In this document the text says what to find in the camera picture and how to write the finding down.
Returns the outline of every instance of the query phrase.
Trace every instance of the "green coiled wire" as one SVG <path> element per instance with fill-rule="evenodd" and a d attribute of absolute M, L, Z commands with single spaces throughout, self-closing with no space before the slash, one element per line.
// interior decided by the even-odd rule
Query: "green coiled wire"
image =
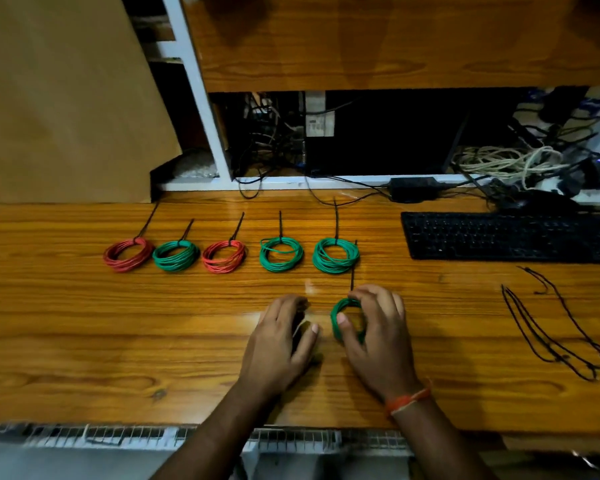
<path fill-rule="evenodd" d="M 347 254 L 347 257 L 344 259 L 332 258 L 325 250 L 325 248 L 330 246 L 342 248 Z M 360 252 L 353 242 L 327 237 L 316 243 L 315 248 L 313 249 L 312 261 L 313 265 L 323 273 L 340 274 L 350 270 L 359 258 Z"/>
<path fill-rule="evenodd" d="M 360 302 L 357 299 L 353 298 L 343 298 L 339 302 L 336 303 L 336 306 L 333 307 L 331 311 L 331 328 L 333 329 L 333 336 L 336 340 L 342 341 L 342 334 L 340 333 L 340 327 L 338 327 L 338 313 L 343 311 L 348 306 L 355 306 L 356 308 L 361 308 Z M 358 332 L 358 341 L 362 344 L 365 341 L 365 334 L 367 333 L 367 327 L 364 327 L 361 331 Z"/>
<path fill-rule="evenodd" d="M 173 256 L 167 254 L 177 248 L 183 248 L 179 253 Z M 189 241 L 169 241 L 158 246 L 153 252 L 155 265 L 164 271 L 182 271 L 193 264 L 193 261 L 200 256 L 200 249 Z"/>
<path fill-rule="evenodd" d="M 275 249 L 275 246 L 279 244 L 291 246 L 291 250 L 281 251 Z M 293 253 L 294 256 L 289 259 L 289 261 L 271 262 L 269 261 L 269 253 L 272 252 L 279 254 Z M 260 241 L 260 264 L 264 269 L 271 271 L 272 273 L 282 273 L 283 271 L 288 271 L 300 262 L 300 259 L 302 259 L 303 255 L 304 250 L 302 249 L 302 245 L 300 245 L 299 242 L 291 237 L 268 237 Z"/>

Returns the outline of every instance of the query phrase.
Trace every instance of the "wood grain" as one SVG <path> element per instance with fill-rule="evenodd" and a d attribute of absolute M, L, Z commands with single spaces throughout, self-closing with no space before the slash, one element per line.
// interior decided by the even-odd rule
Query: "wood grain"
<path fill-rule="evenodd" d="M 336 192 L 338 201 L 360 194 Z M 323 191 L 324 198 L 332 195 Z M 379 196 L 340 209 L 340 236 L 358 240 L 356 282 L 404 297 L 416 366 L 463 429 L 600 434 L 600 380 L 586 383 L 529 350 L 500 295 L 510 286 L 555 338 L 576 339 L 557 300 L 534 295 L 536 282 L 513 263 L 414 261 L 402 210 L 484 211 L 471 197 L 398 205 Z M 331 307 L 349 275 L 310 261 L 334 232 L 333 209 L 305 191 L 172 194 L 146 237 L 179 237 L 201 248 L 238 238 L 249 249 L 236 272 L 211 275 L 201 262 L 179 274 L 153 263 L 127 274 L 104 266 L 103 250 L 137 233 L 149 204 L 0 206 L 0 422 L 199 423 L 236 380 L 259 311 L 286 292 L 306 295 L 307 318 L 323 328 L 322 362 L 286 394 L 276 424 L 391 426 L 360 384 L 329 328 Z M 261 268 L 258 242 L 278 232 L 298 239 L 304 261 L 285 274 Z M 600 266 L 533 264 L 600 341 Z M 593 359 L 590 352 L 583 351 Z M 160 391 L 166 395 L 154 399 Z"/>
<path fill-rule="evenodd" d="M 140 202 L 180 153 L 120 0 L 0 0 L 0 202 Z"/>
<path fill-rule="evenodd" d="M 208 91 L 600 85 L 600 0 L 201 0 Z"/>

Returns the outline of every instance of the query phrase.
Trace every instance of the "white rope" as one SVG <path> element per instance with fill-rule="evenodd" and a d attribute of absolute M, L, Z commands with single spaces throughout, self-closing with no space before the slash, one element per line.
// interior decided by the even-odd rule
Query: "white rope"
<path fill-rule="evenodd" d="M 551 146 L 542 146 L 528 153 L 497 146 L 467 147 L 456 157 L 458 166 L 467 173 L 519 178 L 525 189 L 529 175 L 557 171 L 569 166 L 562 161 L 562 154 Z"/>

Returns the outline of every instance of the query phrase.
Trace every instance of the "black keyboard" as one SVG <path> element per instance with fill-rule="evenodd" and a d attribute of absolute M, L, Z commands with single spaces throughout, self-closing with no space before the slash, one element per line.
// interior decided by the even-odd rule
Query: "black keyboard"
<path fill-rule="evenodd" d="M 600 215 L 403 212 L 413 259 L 600 263 Z"/>

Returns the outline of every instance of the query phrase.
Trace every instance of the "person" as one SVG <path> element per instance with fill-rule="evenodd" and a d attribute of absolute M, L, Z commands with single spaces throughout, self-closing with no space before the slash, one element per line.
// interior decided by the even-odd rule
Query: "person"
<path fill-rule="evenodd" d="M 385 403 L 423 391 L 413 365 L 402 298 L 376 285 L 360 286 L 349 297 L 359 300 L 367 319 L 364 344 L 343 313 L 337 321 L 346 355 L 362 382 Z M 152 480 L 225 480 L 231 475 L 253 428 L 311 361 L 318 325 L 312 324 L 292 350 L 295 318 L 306 305 L 306 298 L 289 294 L 275 299 L 260 315 L 238 380 Z M 398 409 L 392 418 L 428 479 L 496 479 L 431 396 Z"/>

